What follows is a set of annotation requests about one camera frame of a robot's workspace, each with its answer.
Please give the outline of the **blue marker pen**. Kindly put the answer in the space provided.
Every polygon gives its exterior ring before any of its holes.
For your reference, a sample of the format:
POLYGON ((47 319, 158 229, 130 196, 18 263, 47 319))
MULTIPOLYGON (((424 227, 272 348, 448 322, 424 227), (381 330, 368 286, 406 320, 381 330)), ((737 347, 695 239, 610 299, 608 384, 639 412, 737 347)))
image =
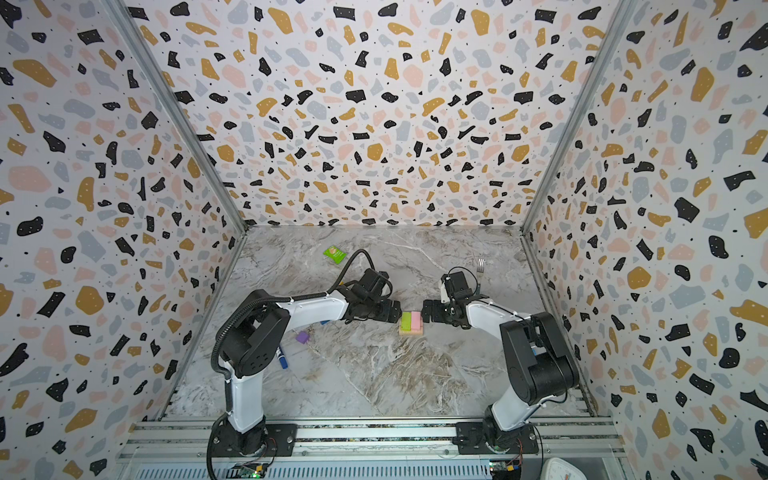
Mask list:
POLYGON ((281 351, 277 352, 277 358, 278 358, 278 361, 279 361, 279 363, 281 365, 281 368, 282 369, 287 369, 288 368, 288 362, 287 362, 287 359, 286 359, 285 355, 281 351))

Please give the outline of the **green snack packet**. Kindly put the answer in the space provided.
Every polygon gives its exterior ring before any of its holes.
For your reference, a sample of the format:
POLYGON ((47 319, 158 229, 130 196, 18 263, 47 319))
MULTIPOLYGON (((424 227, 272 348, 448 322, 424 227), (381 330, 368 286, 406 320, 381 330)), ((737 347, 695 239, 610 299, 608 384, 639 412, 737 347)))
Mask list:
POLYGON ((335 264, 341 264, 347 257, 347 253, 335 245, 329 246, 323 254, 335 264))

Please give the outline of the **white object bottom right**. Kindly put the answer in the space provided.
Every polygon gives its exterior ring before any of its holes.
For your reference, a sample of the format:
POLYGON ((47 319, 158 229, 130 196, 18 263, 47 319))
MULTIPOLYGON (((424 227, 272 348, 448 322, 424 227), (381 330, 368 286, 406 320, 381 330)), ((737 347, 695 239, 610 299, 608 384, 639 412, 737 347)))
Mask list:
POLYGON ((587 480, 587 476, 575 465, 561 458, 550 458, 544 462, 539 479, 587 480))

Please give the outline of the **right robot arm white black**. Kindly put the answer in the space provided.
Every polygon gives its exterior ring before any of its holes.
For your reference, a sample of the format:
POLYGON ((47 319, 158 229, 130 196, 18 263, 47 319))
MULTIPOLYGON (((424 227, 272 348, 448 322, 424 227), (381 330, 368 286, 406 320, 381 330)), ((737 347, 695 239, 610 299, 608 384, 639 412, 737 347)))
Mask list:
POLYGON ((509 386, 487 407, 483 441, 495 452, 525 445, 529 420, 544 404, 562 402, 579 384, 573 352, 548 312, 519 313, 470 287, 463 267, 440 278, 440 298, 423 302, 421 316, 465 330, 483 330, 501 342, 509 386))

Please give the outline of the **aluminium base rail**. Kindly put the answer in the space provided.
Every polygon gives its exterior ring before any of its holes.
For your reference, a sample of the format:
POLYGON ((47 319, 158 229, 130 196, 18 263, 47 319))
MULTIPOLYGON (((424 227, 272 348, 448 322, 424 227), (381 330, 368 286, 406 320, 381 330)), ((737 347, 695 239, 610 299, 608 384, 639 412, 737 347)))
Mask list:
POLYGON ((492 448, 472 418, 299 418, 266 426, 237 452, 208 418, 140 423, 117 458, 119 479, 545 479, 556 461, 588 479, 631 479, 604 417, 540 417, 492 448))

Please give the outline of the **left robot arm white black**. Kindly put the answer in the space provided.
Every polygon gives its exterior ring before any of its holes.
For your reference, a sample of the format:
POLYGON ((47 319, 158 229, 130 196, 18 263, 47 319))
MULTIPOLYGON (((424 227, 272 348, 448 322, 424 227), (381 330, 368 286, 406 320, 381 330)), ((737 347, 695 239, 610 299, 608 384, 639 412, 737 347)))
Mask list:
POLYGON ((225 414, 212 428, 215 453, 260 454, 270 440, 262 406, 263 371, 285 333, 317 322, 395 323, 402 314, 389 275, 368 268, 358 280, 298 296, 252 291, 216 334, 212 369, 224 377, 225 414))

